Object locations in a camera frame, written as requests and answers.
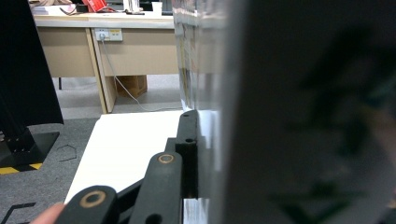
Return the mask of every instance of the white tabletop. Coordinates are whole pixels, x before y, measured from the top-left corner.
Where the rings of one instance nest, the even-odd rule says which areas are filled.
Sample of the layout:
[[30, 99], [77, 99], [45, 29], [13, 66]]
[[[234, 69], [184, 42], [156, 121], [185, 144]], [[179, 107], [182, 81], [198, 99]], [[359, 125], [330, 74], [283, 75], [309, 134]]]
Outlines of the white tabletop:
[[102, 115], [93, 128], [65, 202], [90, 186], [110, 186], [119, 192], [143, 178], [150, 158], [164, 151], [168, 137], [176, 137], [181, 114]]

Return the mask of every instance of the yellow black floor tape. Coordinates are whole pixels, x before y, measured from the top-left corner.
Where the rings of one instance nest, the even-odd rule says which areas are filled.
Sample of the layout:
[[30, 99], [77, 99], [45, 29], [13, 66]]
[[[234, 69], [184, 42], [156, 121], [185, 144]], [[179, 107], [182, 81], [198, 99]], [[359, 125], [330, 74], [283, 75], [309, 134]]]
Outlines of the yellow black floor tape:
[[9, 175], [9, 174], [15, 174], [18, 172], [38, 170], [38, 169], [40, 169], [42, 164], [43, 163], [35, 163], [35, 164], [29, 164], [29, 165], [3, 167], [3, 168], [0, 168], [0, 175]]

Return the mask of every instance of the office desk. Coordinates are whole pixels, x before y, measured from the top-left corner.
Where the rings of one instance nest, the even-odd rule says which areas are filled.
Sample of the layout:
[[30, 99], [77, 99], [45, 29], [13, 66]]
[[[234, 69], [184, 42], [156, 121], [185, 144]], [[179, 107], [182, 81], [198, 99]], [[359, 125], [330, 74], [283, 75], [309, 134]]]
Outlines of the office desk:
[[113, 110], [117, 92], [102, 43], [94, 28], [121, 28], [121, 42], [106, 42], [117, 76], [176, 74], [173, 17], [87, 13], [35, 15], [35, 23], [53, 77], [96, 77], [104, 113]]

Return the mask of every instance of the human hand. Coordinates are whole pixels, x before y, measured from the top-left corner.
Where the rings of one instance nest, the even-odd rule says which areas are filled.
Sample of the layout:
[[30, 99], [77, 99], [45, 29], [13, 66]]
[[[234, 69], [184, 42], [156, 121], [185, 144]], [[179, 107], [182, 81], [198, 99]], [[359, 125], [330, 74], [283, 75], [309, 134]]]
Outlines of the human hand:
[[56, 203], [41, 213], [31, 224], [54, 224], [65, 207], [63, 203]]

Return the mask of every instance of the wall power outlet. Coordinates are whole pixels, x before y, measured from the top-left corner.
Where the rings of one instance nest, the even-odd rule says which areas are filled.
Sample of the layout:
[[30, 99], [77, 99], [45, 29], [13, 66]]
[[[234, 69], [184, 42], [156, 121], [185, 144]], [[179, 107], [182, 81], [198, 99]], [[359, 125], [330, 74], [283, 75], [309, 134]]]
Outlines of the wall power outlet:
[[96, 40], [101, 41], [101, 36], [105, 41], [122, 41], [122, 31], [119, 28], [95, 28]]

